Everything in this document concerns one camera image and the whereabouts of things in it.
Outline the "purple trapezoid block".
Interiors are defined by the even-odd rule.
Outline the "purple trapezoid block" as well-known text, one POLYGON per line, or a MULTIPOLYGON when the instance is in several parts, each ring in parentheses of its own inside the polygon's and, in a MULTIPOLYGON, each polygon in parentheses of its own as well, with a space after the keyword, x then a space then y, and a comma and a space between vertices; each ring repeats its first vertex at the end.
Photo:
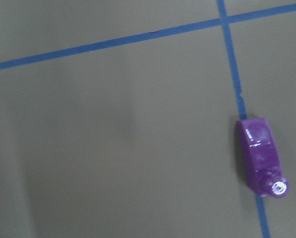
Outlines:
POLYGON ((284 177, 273 133, 266 118, 236 122, 249 188, 260 197, 282 198, 290 185, 284 177))

